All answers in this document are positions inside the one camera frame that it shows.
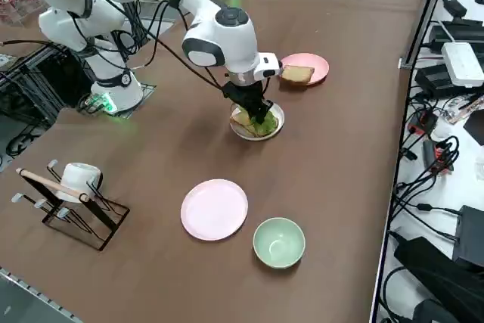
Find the wooden stick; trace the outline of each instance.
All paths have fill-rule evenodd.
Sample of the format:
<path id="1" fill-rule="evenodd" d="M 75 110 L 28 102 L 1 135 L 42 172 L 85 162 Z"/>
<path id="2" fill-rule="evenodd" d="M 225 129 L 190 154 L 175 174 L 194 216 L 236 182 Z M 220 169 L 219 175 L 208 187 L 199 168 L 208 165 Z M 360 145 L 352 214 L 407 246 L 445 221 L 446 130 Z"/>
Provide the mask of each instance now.
<path id="1" fill-rule="evenodd" d="M 89 202 L 89 197 L 86 194 L 81 194 L 78 191 L 74 191 L 73 189 L 70 189 L 68 187 L 64 187 L 63 185 L 60 185 L 59 183 L 53 182 L 50 179 L 46 179 L 44 177 L 41 177 L 40 175 L 36 175 L 35 173 L 29 172 L 26 169 L 17 169 L 17 173 L 20 174 L 21 176 L 32 179 L 33 181 L 36 181 L 38 183 L 42 183 L 46 187 L 53 188 L 57 191 L 64 192 L 65 194 L 70 195 L 71 197 L 74 197 L 78 200 L 81 200 L 82 202 Z"/>

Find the plate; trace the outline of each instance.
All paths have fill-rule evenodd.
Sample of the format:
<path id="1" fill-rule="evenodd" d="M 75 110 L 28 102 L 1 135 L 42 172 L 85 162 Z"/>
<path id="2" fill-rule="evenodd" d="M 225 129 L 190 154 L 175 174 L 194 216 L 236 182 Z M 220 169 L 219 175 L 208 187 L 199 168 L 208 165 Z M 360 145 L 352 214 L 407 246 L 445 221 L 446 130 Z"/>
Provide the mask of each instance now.
<path id="1" fill-rule="evenodd" d="M 308 83 L 300 84 L 301 86 L 314 85 L 315 83 L 322 82 L 330 72 L 329 63 L 321 56 L 313 53 L 295 53 L 291 56 L 287 56 L 282 59 L 283 67 L 300 66 L 300 67 L 312 67 L 315 72 L 312 74 L 311 81 Z"/>
<path id="2" fill-rule="evenodd" d="M 181 205 L 181 223 L 193 237 L 217 241 L 242 226 L 248 207 L 241 187 L 225 179 L 211 179 L 188 192 Z"/>
<path id="3" fill-rule="evenodd" d="M 253 136 L 243 126 L 237 125 L 237 124 L 234 124 L 234 123 L 230 123 L 230 127 L 232 128 L 232 130 L 234 131 L 235 134 L 239 135 L 242 139 L 245 139 L 245 140 L 262 141 L 262 140 L 270 139 L 282 129 L 282 126 L 284 125 L 285 117 L 284 117 L 283 110 L 277 104 L 273 104 L 269 111 L 271 111 L 272 114 L 275 116 L 275 118 L 278 120 L 278 127 L 276 128 L 275 131 L 273 131 L 269 135 L 262 136 L 262 137 Z M 234 109 L 234 111 L 232 111 L 231 116 L 235 116 L 238 113 L 240 113 L 240 108 L 237 106 Z"/>

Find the green vegetable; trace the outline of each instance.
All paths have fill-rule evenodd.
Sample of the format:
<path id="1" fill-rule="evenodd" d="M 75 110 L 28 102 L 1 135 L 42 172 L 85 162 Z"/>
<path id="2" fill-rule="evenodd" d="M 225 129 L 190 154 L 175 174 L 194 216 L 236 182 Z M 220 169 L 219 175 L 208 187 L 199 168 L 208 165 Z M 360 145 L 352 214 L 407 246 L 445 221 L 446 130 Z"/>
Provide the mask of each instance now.
<path id="1" fill-rule="evenodd" d="M 269 135 L 278 128 L 278 120 L 271 111 L 265 115 L 264 123 L 262 124 L 257 123 L 255 117 L 250 119 L 250 121 L 253 123 L 257 135 Z"/>

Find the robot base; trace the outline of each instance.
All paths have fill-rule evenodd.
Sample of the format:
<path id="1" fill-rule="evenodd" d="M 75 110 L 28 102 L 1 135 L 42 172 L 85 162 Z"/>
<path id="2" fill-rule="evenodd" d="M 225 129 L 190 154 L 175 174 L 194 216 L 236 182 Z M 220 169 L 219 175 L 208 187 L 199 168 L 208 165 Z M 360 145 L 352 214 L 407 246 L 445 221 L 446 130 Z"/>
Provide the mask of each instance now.
<path id="1" fill-rule="evenodd" d="M 94 95 L 107 95 L 110 99 L 110 106 L 104 109 L 105 113 L 114 115 L 121 111 L 132 109 L 143 100 L 143 88 L 133 74 L 132 81 L 128 87 L 102 87 L 95 83 L 91 87 L 91 93 Z"/>

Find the white robot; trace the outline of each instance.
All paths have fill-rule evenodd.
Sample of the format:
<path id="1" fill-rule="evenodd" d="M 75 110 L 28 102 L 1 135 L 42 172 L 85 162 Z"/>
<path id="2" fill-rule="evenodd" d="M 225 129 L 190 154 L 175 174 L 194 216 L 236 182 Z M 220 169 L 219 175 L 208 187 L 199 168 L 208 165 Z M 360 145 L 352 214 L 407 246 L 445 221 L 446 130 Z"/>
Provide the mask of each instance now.
<path id="1" fill-rule="evenodd" d="M 133 2 L 135 0 L 111 0 Z M 109 95 L 117 113 L 135 107 L 143 97 L 141 86 L 117 48 L 95 38 L 121 29 L 125 16 L 107 0 L 46 0 L 50 8 L 39 17 L 42 32 L 86 59 L 97 77 L 92 93 Z M 246 108 L 258 122 L 272 103 L 265 100 L 262 80 L 280 73 L 281 63 L 272 53 L 259 53 L 253 24 L 239 8 L 217 5 L 212 0 L 168 0 L 194 15 L 183 38 L 182 49 L 193 64 L 225 66 L 230 81 L 223 95 Z"/>

